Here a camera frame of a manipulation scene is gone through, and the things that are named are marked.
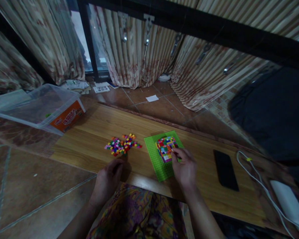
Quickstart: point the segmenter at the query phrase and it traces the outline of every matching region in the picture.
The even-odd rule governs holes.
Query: window
[[[106,65],[106,59],[105,59],[104,52],[97,48],[97,45],[96,45],[96,42],[95,42],[95,39],[93,36],[93,31],[91,31],[92,46],[90,46],[90,47],[88,46],[89,41],[87,41],[87,37],[84,33],[84,27],[82,24],[82,18],[81,18],[80,12],[79,12],[79,7],[77,4],[77,1],[76,0],[67,0],[67,4],[68,4],[69,10],[71,11],[71,20],[72,20],[74,29],[77,34],[80,51],[81,51],[81,54],[83,57],[85,73],[87,75],[95,76],[95,74],[93,73],[93,61],[91,61],[91,57],[90,57],[90,56],[94,55],[95,61],[96,61],[96,69],[98,71],[97,75],[99,77],[99,79],[96,79],[95,81],[98,81],[98,82],[106,81],[108,78],[110,78],[110,75],[108,72],[108,67]],[[88,5],[84,5],[84,6],[86,6],[88,16],[90,16],[90,9],[88,8]],[[89,52],[89,49],[94,50],[93,54],[91,54]]]

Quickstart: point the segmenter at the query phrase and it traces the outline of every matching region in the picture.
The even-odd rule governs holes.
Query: hand
[[[173,148],[172,162],[175,178],[182,191],[194,191],[196,189],[196,162],[193,155],[187,149]]]
[[[105,204],[111,198],[120,182],[123,163],[122,159],[113,159],[99,171],[89,201],[91,205]]]

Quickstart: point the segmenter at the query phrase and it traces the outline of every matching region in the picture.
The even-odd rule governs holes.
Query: person's left hand
[[[105,204],[114,194],[123,170],[122,159],[113,159],[102,168],[96,177],[95,187],[90,198],[90,204]]]

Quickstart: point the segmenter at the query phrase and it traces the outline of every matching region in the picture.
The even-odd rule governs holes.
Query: colorful building blocks
[[[118,138],[112,137],[112,141],[109,142],[104,149],[110,149],[111,154],[113,154],[113,156],[117,156],[119,153],[126,155],[127,151],[129,151],[133,146],[142,148],[141,145],[133,141],[136,138],[134,134],[130,133],[129,136],[123,134],[122,137],[125,140],[120,141]]]
[[[155,143],[158,153],[161,156],[163,163],[167,163],[172,160],[172,148],[178,148],[178,145],[174,137],[161,138]]]

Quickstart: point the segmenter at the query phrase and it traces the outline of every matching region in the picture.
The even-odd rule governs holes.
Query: orange label
[[[65,133],[82,114],[84,114],[84,112],[80,103],[75,101],[69,108],[53,120],[50,125]]]

